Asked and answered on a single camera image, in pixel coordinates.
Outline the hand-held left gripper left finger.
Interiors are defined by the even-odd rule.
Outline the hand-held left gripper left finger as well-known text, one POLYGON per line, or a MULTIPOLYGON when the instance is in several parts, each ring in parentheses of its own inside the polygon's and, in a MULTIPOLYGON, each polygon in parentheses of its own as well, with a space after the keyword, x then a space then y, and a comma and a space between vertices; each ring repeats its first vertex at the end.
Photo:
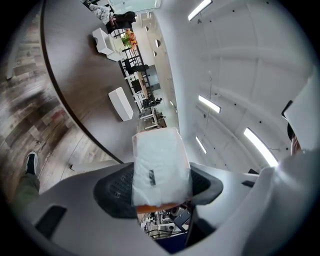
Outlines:
POLYGON ((73 175, 29 205, 29 233, 51 256, 165 256, 138 225, 133 163, 73 175))

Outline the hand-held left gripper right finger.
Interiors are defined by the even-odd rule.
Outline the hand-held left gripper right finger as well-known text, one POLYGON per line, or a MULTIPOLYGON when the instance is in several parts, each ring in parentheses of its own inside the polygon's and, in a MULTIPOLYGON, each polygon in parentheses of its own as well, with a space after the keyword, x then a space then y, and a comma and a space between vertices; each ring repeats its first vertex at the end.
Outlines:
POLYGON ((250 232, 255 224, 244 210, 246 198, 258 175, 232 172, 191 163, 191 232, 214 232, 220 228, 250 232))

